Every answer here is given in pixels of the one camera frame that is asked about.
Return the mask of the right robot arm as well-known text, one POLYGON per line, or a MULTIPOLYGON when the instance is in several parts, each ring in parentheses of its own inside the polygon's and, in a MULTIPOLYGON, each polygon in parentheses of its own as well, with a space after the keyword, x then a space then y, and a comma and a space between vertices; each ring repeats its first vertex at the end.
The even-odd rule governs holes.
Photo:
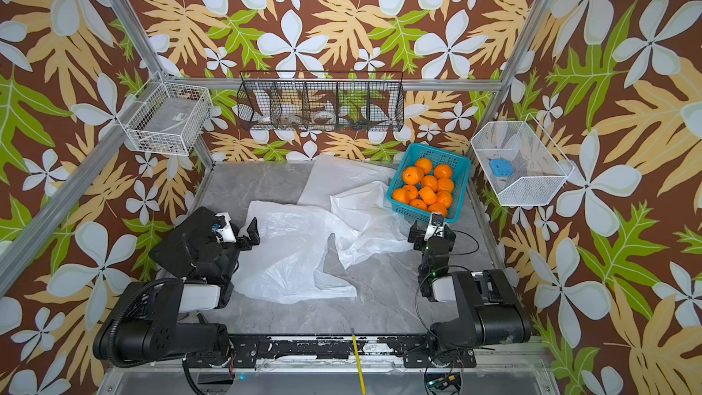
POLYGON ((413 223, 409 228, 408 242, 422 255, 415 305, 423 297, 433 303, 454 303, 457 311, 457 318, 447 322, 420 322, 427 330, 431 353, 528 342, 533 327, 505 272, 473 272, 451 264, 458 255, 453 250, 455 241, 456 232, 446 225, 423 230, 413 223))

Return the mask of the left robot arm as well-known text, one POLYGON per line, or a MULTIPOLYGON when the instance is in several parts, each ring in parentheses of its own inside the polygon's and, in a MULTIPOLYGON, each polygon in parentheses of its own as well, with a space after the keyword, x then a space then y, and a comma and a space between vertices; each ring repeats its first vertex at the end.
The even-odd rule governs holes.
POLYGON ((149 254, 166 276, 126 287, 93 342, 93 355, 118 368, 191 354, 227 361, 230 340, 224 325, 179 318, 228 305, 239 256, 260 242, 257 219, 245 230, 228 214, 210 210, 185 219, 149 254))

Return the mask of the printed white plastic bag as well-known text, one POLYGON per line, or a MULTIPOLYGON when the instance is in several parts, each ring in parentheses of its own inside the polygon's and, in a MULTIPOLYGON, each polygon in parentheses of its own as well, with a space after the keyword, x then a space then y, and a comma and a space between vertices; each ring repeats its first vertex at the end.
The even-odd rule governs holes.
POLYGON ((315 206, 256 200, 247 222, 257 224, 261 242, 239 256, 231 279, 235 292, 283 305, 358 296, 356 287, 323 271, 330 241, 342 250, 359 236, 338 216, 315 206))

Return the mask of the teal plastic basket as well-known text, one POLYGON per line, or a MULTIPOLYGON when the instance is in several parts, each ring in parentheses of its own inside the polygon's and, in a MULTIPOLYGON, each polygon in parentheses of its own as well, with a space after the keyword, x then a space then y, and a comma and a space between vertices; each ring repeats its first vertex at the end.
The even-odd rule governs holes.
POLYGON ((400 164, 395 176, 391 180, 387 193, 387 199, 391 204, 392 210, 409 219, 416 219, 422 222, 428 222, 430 220, 429 212, 417 210, 408 204, 403 204, 392 198, 392 193, 395 190, 405 186, 402 173, 421 158, 427 158, 435 166, 447 165, 453 170, 453 205, 448 208, 448 217, 445 218, 445 221, 448 224, 457 222, 461 215, 472 163, 467 157, 432 146, 426 146, 426 144, 410 144, 400 160, 400 164))

